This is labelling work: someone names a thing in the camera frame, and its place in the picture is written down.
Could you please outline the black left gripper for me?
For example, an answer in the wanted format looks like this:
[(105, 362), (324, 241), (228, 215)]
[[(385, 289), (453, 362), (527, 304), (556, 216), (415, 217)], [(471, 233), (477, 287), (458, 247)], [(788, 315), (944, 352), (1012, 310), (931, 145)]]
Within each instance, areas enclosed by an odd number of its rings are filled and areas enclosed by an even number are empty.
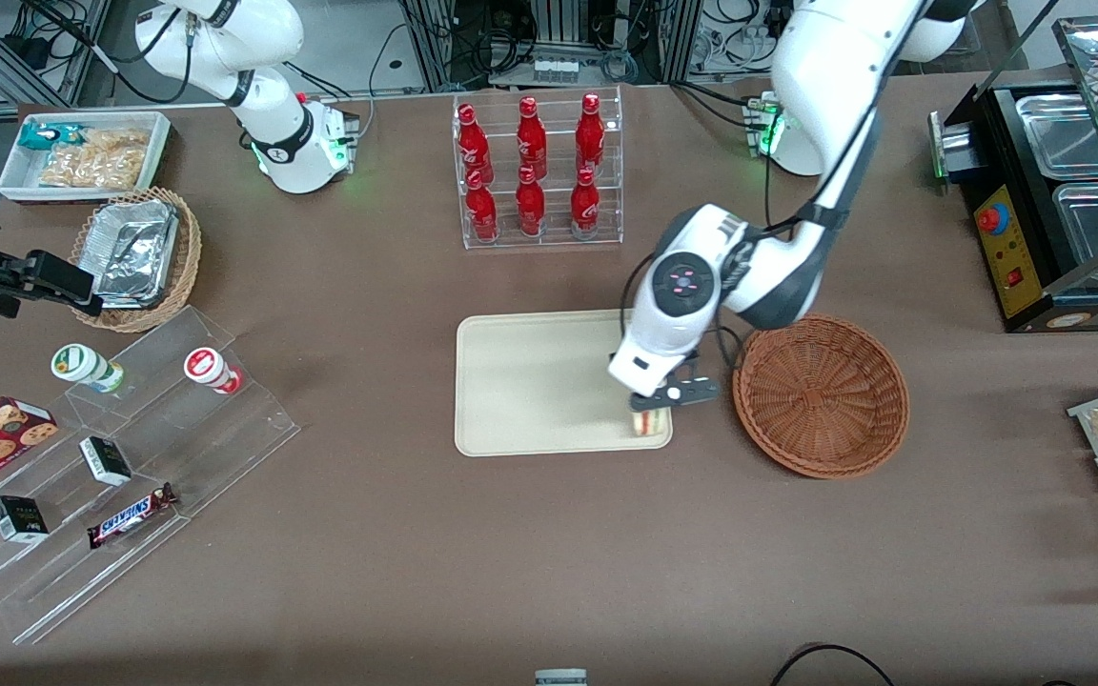
[(688, 403), (690, 395), (692, 395), (694, 391), (693, 379), (668, 376), (665, 381), (659, 385), (659, 387), (656, 387), (652, 394), (629, 394), (629, 411), (636, 414), (683, 407), (683, 405)]

